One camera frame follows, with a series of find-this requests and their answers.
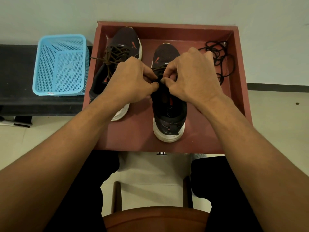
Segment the chair leg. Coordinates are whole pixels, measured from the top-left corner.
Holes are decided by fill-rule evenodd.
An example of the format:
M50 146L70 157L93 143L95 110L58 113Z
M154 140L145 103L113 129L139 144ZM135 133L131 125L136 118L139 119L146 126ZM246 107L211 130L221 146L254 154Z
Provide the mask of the chair leg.
M189 176L183 180L182 207L193 208L191 182Z
M111 213L122 211L121 185L114 182Z

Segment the black pants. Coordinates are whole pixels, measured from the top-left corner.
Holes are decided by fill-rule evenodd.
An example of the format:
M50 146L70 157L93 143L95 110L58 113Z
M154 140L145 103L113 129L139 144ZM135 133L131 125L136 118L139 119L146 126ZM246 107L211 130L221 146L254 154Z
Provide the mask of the black pants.
M106 231L102 183L119 168L117 152L92 151L44 231ZM225 156L194 160L191 187L212 208L206 231L262 231Z

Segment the forearm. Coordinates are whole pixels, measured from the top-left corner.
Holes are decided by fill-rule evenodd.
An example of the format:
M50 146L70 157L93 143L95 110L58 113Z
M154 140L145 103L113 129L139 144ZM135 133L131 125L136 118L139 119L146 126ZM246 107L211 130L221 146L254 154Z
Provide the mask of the forearm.
M308 228L309 178L259 134L228 97L215 98L200 109L263 229Z
M44 228L121 106L103 93L56 133L0 171L0 231Z

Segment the baseboard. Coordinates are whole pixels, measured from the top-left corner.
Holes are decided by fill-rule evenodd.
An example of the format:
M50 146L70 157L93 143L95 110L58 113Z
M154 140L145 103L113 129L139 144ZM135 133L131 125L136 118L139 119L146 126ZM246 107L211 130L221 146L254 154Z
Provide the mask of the baseboard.
M309 93L309 85L247 83L248 90Z

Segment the blue plastic basket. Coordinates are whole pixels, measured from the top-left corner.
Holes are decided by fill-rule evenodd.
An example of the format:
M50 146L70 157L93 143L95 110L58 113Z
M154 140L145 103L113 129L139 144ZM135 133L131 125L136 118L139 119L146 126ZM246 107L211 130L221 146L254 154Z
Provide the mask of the blue plastic basket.
M52 35L39 40L32 90L36 95L85 94L89 50L83 35Z

